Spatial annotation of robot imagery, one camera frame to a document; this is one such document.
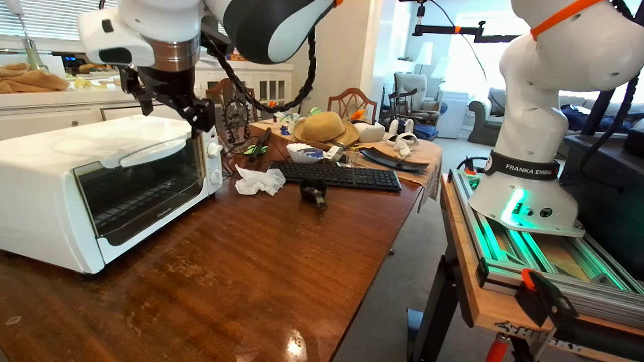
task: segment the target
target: toaster oven door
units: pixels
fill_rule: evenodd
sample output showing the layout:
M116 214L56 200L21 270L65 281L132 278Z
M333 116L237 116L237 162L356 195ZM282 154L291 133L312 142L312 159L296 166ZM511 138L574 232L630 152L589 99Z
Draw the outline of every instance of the toaster oven door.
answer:
M74 169L97 237L121 246L201 191L201 163L193 140L152 163Z

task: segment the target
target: wooden table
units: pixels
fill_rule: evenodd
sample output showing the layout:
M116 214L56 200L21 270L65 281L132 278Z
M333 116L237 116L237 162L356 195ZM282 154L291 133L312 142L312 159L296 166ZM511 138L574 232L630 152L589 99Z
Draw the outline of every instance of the wooden table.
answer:
M225 181L99 276L0 252L0 361L330 361L417 197Z
M436 267L424 316L421 316L423 322L417 331L418 335L410 337L410 361L436 361L456 305L460 305L462 321L472 329L501 333L503 337L518 341L537 338L552 333L553 326L549 322L543 329L532 322L515 301L515 296L481 288L478 270L479 257L474 249L470 225L454 186L446 178L442 178L441 186L441 207L449 242L441 265ZM611 324L592 316L580 316L580 322L605 329L601 331L601 335L605 333L601 344L615 344L618 338L629 338L630 343L643 341L641 346L644 350L644 331ZM589 344L580 344L578 341L553 341L553 346L592 361L621 361L614 355L593 350L593 346L599 344L598 341L587 343Z

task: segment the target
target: white toaster oven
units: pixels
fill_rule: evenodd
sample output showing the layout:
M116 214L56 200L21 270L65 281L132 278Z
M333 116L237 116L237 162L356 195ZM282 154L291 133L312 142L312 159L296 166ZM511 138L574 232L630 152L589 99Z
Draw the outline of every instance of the white toaster oven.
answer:
M0 142L0 249L97 273L218 191L220 152L142 114Z

